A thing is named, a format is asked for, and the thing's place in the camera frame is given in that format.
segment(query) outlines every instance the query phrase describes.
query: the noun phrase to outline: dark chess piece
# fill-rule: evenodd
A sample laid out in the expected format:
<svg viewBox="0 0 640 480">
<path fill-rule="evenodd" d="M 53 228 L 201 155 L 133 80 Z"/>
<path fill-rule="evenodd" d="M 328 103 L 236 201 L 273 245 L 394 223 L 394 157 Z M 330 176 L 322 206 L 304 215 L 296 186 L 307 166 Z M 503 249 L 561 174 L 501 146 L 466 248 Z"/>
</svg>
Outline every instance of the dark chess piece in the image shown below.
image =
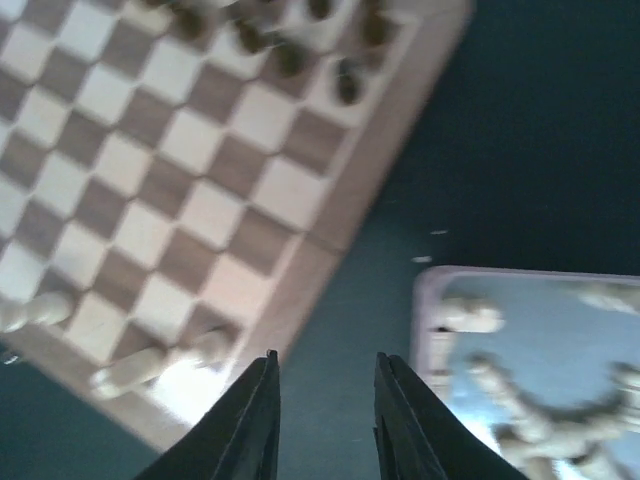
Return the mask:
<svg viewBox="0 0 640 480">
<path fill-rule="evenodd" d="M 331 14 L 332 0 L 307 0 L 309 13 L 316 20 L 324 20 Z"/>
<path fill-rule="evenodd" d="M 338 99 L 345 105 L 353 105 L 362 96 L 362 78 L 358 66 L 349 58 L 336 64 L 336 91 Z"/>
<path fill-rule="evenodd" d="M 294 77 L 304 70 L 306 52 L 294 41 L 273 33 L 273 52 L 276 56 L 278 73 L 283 77 Z"/>
<path fill-rule="evenodd" d="M 389 38 L 390 22 L 377 8 L 366 11 L 362 20 L 362 40 L 369 47 L 384 45 Z"/>
</svg>

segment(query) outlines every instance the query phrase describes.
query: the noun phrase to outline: chess piece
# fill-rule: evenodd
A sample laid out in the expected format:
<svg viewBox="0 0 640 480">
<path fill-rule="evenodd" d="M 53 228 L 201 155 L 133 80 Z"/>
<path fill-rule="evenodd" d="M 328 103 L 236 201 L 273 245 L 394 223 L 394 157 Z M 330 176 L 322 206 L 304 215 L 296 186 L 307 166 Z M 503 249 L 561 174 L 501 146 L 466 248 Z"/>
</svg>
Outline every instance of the chess piece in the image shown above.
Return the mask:
<svg viewBox="0 0 640 480">
<path fill-rule="evenodd" d="M 277 60 L 278 72 L 283 77 L 294 77 L 304 69 L 306 52 L 301 45 L 279 33 L 274 33 L 273 51 Z"/>
<path fill-rule="evenodd" d="M 101 400 L 119 397 L 159 377 L 165 367 L 166 356 L 162 350 L 141 350 L 94 373 L 89 379 L 91 392 Z"/>
<path fill-rule="evenodd" d="M 307 9 L 316 20 L 324 20 L 331 14 L 331 0 L 307 0 Z"/>
<path fill-rule="evenodd" d="M 361 24 L 361 35 L 368 47 L 384 45 L 389 38 L 391 23 L 378 8 L 369 8 L 364 14 Z"/>
<path fill-rule="evenodd" d="M 71 299 L 62 293 L 44 293 L 20 304 L 8 301 L 0 305 L 0 332 L 14 332 L 28 323 L 53 325 L 71 315 Z"/>
<path fill-rule="evenodd" d="M 336 64 L 336 90 L 340 102 L 353 105 L 362 95 L 362 79 L 355 62 L 343 58 Z"/>
<path fill-rule="evenodd" d="M 445 297 L 436 315 L 439 325 L 456 332 L 493 333 L 505 323 L 500 310 L 483 298 Z"/>
<path fill-rule="evenodd" d="M 586 455 L 573 459 L 571 464 L 588 480 L 625 480 L 609 453 L 596 444 Z"/>
<path fill-rule="evenodd" d="M 618 418 L 627 430 L 640 433 L 640 369 L 631 365 L 617 365 L 614 379 L 622 393 Z"/>
</svg>

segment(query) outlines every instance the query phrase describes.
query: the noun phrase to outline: dark square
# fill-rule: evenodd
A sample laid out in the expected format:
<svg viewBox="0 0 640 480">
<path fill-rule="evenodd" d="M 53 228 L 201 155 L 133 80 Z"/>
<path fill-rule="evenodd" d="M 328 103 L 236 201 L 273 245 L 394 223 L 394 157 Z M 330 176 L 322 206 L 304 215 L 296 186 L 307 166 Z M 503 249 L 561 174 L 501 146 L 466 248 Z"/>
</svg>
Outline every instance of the dark square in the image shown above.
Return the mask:
<svg viewBox="0 0 640 480">
<path fill-rule="evenodd" d="M 160 157 L 151 164 L 139 198 L 169 217 L 175 217 L 189 192 L 193 177 Z"/>
<path fill-rule="evenodd" d="M 323 174 L 331 164 L 347 130 L 308 110 L 293 122 L 282 153 L 311 170 Z"/>
<path fill-rule="evenodd" d="M 146 278 L 145 270 L 115 250 L 110 250 L 100 267 L 93 288 L 114 305 L 128 312 L 133 308 Z"/>
<path fill-rule="evenodd" d="M 137 77 L 151 51 L 153 40 L 147 33 L 125 22 L 119 22 L 104 49 L 102 61 L 127 75 Z"/>
<path fill-rule="evenodd" d="M 293 77 L 283 77 L 278 70 L 278 57 L 274 49 L 269 52 L 262 67 L 259 79 L 276 90 L 299 99 L 305 93 L 314 76 L 320 55 L 311 49 L 305 50 L 305 66 L 302 72 Z"/>
<path fill-rule="evenodd" d="M 78 95 L 87 70 L 85 63 L 55 48 L 38 83 L 71 102 Z"/>
<path fill-rule="evenodd" d="M 27 86 L 0 70 L 0 116 L 13 122 L 18 114 Z"/>
<path fill-rule="evenodd" d="M 75 217 L 106 239 L 113 235 L 126 200 L 102 182 L 92 179 L 78 204 Z"/>
<path fill-rule="evenodd" d="M 202 68 L 187 103 L 195 110 L 225 123 L 243 87 L 244 82 L 239 78 L 207 64 Z"/>
<path fill-rule="evenodd" d="M 216 254 L 211 248 L 176 229 L 158 270 L 178 285 L 197 294 L 215 259 Z"/>
<path fill-rule="evenodd" d="M 61 218 L 32 200 L 22 213 L 16 239 L 44 258 L 49 258 L 58 243 L 63 226 Z"/>
<path fill-rule="evenodd" d="M 264 275 L 271 275 L 291 232 L 254 210 L 247 210 L 228 251 Z"/>
<path fill-rule="evenodd" d="M 173 108 L 158 97 L 136 90 L 120 121 L 122 131 L 156 148 L 173 114 Z"/>
<path fill-rule="evenodd" d="M 93 166 L 107 129 L 78 112 L 71 112 L 57 149 L 88 167 Z"/>
<path fill-rule="evenodd" d="M 0 171 L 20 185 L 31 188 L 38 178 L 45 156 L 45 150 L 22 134 L 13 132 L 0 158 Z"/>
<path fill-rule="evenodd" d="M 29 0 L 22 20 L 55 35 L 67 18 L 72 3 L 72 0 Z"/>
<path fill-rule="evenodd" d="M 208 177 L 218 185 L 247 198 L 260 178 L 267 155 L 227 135 L 218 150 Z"/>
</svg>

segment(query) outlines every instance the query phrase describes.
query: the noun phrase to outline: light square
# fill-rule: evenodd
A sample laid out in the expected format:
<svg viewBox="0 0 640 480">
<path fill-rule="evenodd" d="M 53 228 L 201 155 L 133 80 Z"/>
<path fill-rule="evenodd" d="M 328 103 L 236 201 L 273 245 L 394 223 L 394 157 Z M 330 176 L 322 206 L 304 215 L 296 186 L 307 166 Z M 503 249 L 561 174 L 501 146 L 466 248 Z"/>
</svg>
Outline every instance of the light square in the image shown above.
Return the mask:
<svg viewBox="0 0 640 480">
<path fill-rule="evenodd" d="M 153 268 L 169 241 L 171 225 L 161 214 L 139 202 L 128 205 L 115 244 L 135 262 Z"/>
<path fill-rule="evenodd" d="M 105 125 L 113 125 L 133 95 L 133 82 L 117 71 L 98 64 L 80 90 L 78 109 Z"/>
<path fill-rule="evenodd" d="M 253 202 L 275 218 L 306 230 L 314 220 L 326 190 L 326 180 L 284 157 L 266 168 Z"/>
<path fill-rule="evenodd" d="M 151 158 L 151 151 L 147 147 L 115 132 L 102 144 L 96 175 L 125 197 L 130 197 L 140 188 Z"/>
<path fill-rule="evenodd" d="M 213 266 L 201 298 L 239 325 L 251 325 L 271 293 L 271 282 L 249 267 L 223 255 Z"/>
<path fill-rule="evenodd" d="M 222 136 L 218 125 L 184 108 L 173 117 L 160 150 L 177 165 L 199 175 L 209 169 Z"/>
<path fill-rule="evenodd" d="M 26 204 L 26 192 L 0 174 L 0 233 L 5 238 L 15 231 Z"/>
<path fill-rule="evenodd" d="M 167 344 L 178 340 L 193 308 L 193 297 L 162 275 L 153 275 L 133 311 L 134 321 Z"/>
<path fill-rule="evenodd" d="M 127 326 L 126 317 L 115 305 L 89 292 L 65 333 L 65 339 L 99 365 L 109 362 Z"/>
<path fill-rule="evenodd" d="M 76 2 L 58 39 L 59 45 L 86 61 L 96 60 L 104 49 L 116 17 L 89 2 Z"/>
<path fill-rule="evenodd" d="M 11 300 L 31 300 L 44 270 L 45 264 L 40 257 L 12 242 L 0 260 L 0 293 Z"/>
<path fill-rule="evenodd" d="M 53 255 L 53 265 L 80 288 L 93 283 L 106 243 L 76 222 L 67 225 Z"/>
<path fill-rule="evenodd" d="M 34 188 L 34 196 L 63 218 L 78 205 L 88 180 L 88 172 L 66 155 L 54 151 L 44 165 Z"/>
<path fill-rule="evenodd" d="M 196 184 L 180 218 L 185 230 L 213 248 L 225 248 L 244 211 L 240 199 L 211 182 Z"/>
<path fill-rule="evenodd" d="M 34 87 L 22 104 L 17 126 L 41 147 L 52 147 L 69 115 L 68 106 L 46 90 Z"/>
<path fill-rule="evenodd" d="M 232 116 L 230 127 L 265 152 L 276 152 L 296 114 L 296 104 L 260 83 L 250 84 Z"/>
<path fill-rule="evenodd" d="M 52 48 L 50 37 L 19 23 L 4 45 L 0 64 L 16 77 L 31 83 L 40 77 Z"/>
<path fill-rule="evenodd" d="M 189 47 L 166 37 L 156 43 L 141 81 L 150 92 L 178 104 L 187 99 L 199 65 L 199 57 Z"/>
</svg>

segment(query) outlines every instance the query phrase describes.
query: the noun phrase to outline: chessboard square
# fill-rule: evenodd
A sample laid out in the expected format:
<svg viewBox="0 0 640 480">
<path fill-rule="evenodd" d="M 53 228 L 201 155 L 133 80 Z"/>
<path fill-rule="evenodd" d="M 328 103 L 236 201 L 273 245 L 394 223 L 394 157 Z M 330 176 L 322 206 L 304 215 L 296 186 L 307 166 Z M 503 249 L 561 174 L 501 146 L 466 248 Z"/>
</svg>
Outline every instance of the chessboard square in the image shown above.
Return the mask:
<svg viewBox="0 0 640 480">
<path fill-rule="evenodd" d="M 156 274 L 138 298 L 133 311 L 134 322 L 167 345 L 173 345 L 180 338 L 192 308 L 191 295 Z"/>
<path fill-rule="evenodd" d="M 29 0 L 22 20 L 50 34 L 58 33 L 73 0 Z"/>
<path fill-rule="evenodd" d="M 191 190 L 180 221 L 213 248 L 225 248 L 234 234 L 244 204 L 216 185 L 201 181 Z"/>
<path fill-rule="evenodd" d="M 27 0 L 2 0 L 0 2 L 0 17 L 9 21 L 17 20 L 26 5 Z"/>
<path fill-rule="evenodd" d="M 0 294 L 26 302 L 33 298 L 44 275 L 44 261 L 17 242 L 11 242 L 0 260 Z"/>
<path fill-rule="evenodd" d="M 87 178 L 88 172 L 84 168 L 54 151 L 44 162 L 33 194 L 62 218 L 67 218 L 75 210 Z"/>
<path fill-rule="evenodd" d="M 151 269 L 164 252 L 170 234 L 171 225 L 166 218 L 134 202 L 127 206 L 114 242 L 134 261 Z"/>
<path fill-rule="evenodd" d="M 67 17 L 58 42 L 61 48 L 83 60 L 96 60 L 109 39 L 115 17 L 88 2 L 77 2 Z"/>
<path fill-rule="evenodd" d="M 174 231 L 158 270 L 191 293 L 198 293 L 216 259 L 207 245 L 180 229 Z"/>
<path fill-rule="evenodd" d="M 0 70 L 0 92 L 2 92 L 0 117 L 12 122 L 27 94 L 27 85 Z"/>
<path fill-rule="evenodd" d="M 293 77 L 282 75 L 279 68 L 278 53 L 272 49 L 260 72 L 259 79 L 274 90 L 285 93 L 295 99 L 302 98 L 311 83 L 320 56 L 315 51 L 302 45 L 301 48 L 304 48 L 305 55 L 302 72 Z"/>
<path fill-rule="evenodd" d="M 19 132 L 13 132 L 0 157 L 0 171 L 23 187 L 31 188 L 38 178 L 46 151 Z"/>
<path fill-rule="evenodd" d="M 98 154 L 96 175 L 126 197 L 138 191 L 151 163 L 151 151 L 121 132 L 112 133 Z"/>
<path fill-rule="evenodd" d="M 62 232 L 52 263 L 76 285 L 93 283 L 106 253 L 106 243 L 82 225 L 71 222 Z"/>
<path fill-rule="evenodd" d="M 153 36 L 139 28 L 118 22 L 104 49 L 102 61 L 135 78 L 142 71 L 153 40 Z"/>
<path fill-rule="evenodd" d="M 267 167 L 253 202 L 287 225 L 307 230 L 326 190 L 326 180 L 284 157 Z"/>
<path fill-rule="evenodd" d="M 146 270 L 116 250 L 110 250 L 93 288 L 104 298 L 128 312 L 133 308 L 146 278 Z"/>
<path fill-rule="evenodd" d="M 190 47 L 165 37 L 155 44 L 141 81 L 150 92 L 178 104 L 187 99 L 199 65 Z"/>
<path fill-rule="evenodd" d="M 68 115 L 68 105 L 34 87 L 20 109 L 17 127 L 41 147 L 50 148 L 58 140 Z"/>
<path fill-rule="evenodd" d="M 91 167 L 106 136 L 107 127 L 74 110 L 69 115 L 56 148 L 75 161 Z"/>
<path fill-rule="evenodd" d="M 213 42 L 208 61 L 243 80 L 252 80 L 258 75 L 266 59 L 267 50 L 255 55 L 246 53 L 230 22 L 226 22 Z"/>
<path fill-rule="evenodd" d="M 126 200 L 99 180 L 92 179 L 74 217 L 103 238 L 113 235 Z"/>
<path fill-rule="evenodd" d="M 53 44 L 27 24 L 17 24 L 0 54 L 0 65 L 27 83 L 40 76 Z"/>
<path fill-rule="evenodd" d="M 271 275 L 292 232 L 275 220 L 247 210 L 228 252 L 263 275 Z"/>
<path fill-rule="evenodd" d="M 192 183 L 193 177 L 186 171 L 156 157 L 140 187 L 138 197 L 173 218 L 182 209 Z"/>
<path fill-rule="evenodd" d="M 122 19 L 150 35 L 158 36 L 167 30 L 172 16 L 168 8 L 150 9 L 143 2 L 127 2 L 122 11 Z"/>
<path fill-rule="evenodd" d="M 271 293 L 271 283 L 243 263 L 222 255 L 212 269 L 201 299 L 241 326 L 253 324 Z"/>
<path fill-rule="evenodd" d="M 231 130 L 270 153 L 279 150 L 297 110 L 293 99 L 259 82 L 247 87 L 236 108 Z"/>
<path fill-rule="evenodd" d="M 90 292 L 76 309 L 64 338 L 82 354 L 104 365 L 111 358 L 126 326 L 124 312 Z"/>
<path fill-rule="evenodd" d="M 20 216 L 27 204 L 27 192 L 19 188 L 4 175 L 0 175 L 0 234 L 5 238 L 13 235 Z"/>
<path fill-rule="evenodd" d="M 282 153 L 319 173 L 326 173 L 342 145 L 347 129 L 308 110 L 302 110 L 284 143 Z"/>
<path fill-rule="evenodd" d="M 91 70 L 78 95 L 79 110 L 87 116 L 113 125 L 125 111 L 133 94 L 130 79 L 101 64 Z"/>
<path fill-rule="evenodd" d="M 202 67 L 187 104 L 225 123 L 244 88 L 244 81 L 211 64 Z"/>
<path fill-rule="evenodd" d="M 155 148 L 173 114 L 173 108 L 144 90 L 136 90 L 120 128 L 136 140 Z"/>
<path fill-rule="evenodd" d="M 64 222 L 36 200 L 25 208 L 16 230 L 16 240 L 34 252 L 48 258 L 58 243 Z"/>
<path fill-rule="evenodd" d="M 64 50 L 55 48 L 38 83 L 59 95 L 67 102 L 78 95 L 88 66 Z"/>
<path fill-rule="evenodd" d="M 226 135 L 208 177 L 227 190 L 247 198 L 267 161 L 267 154 L 252 145 Z"/>
<path fill-rule="evenodd" d="M 221 140 L 218 125 L 184 108 L 174 115 L 160 150 L 189 172 L 202 174 L 208 170 Z"/>
</svg>

